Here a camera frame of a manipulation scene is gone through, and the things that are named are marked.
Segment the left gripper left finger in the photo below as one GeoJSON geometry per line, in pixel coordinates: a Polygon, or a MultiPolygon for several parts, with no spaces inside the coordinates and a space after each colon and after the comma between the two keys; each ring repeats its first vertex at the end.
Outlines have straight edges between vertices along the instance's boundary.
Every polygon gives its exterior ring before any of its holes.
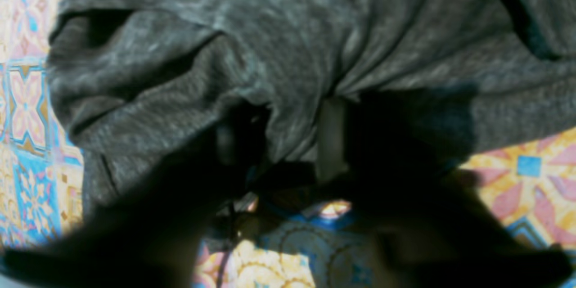
{"type": "Polygon", "coordinates": [[[17,288],[187,288],[214,215],[246,194],[268,111],[227,111],[108,207],[58,241],[1,255],[17,288]]]}

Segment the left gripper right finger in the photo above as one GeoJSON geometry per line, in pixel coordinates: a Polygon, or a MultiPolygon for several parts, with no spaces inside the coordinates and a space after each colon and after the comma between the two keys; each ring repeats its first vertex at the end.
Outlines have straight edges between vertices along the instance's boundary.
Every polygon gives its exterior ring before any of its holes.
{"type": "Polygon", "coordinates": [[[558,246],[531,248],[504,230],[475,193],[479,178],[439,162],[393,153],[375,113],[382,100],[331,98],[318,115],[319,190],[362,216],[385,288],[559,288],[573,274],[558,246]]]}

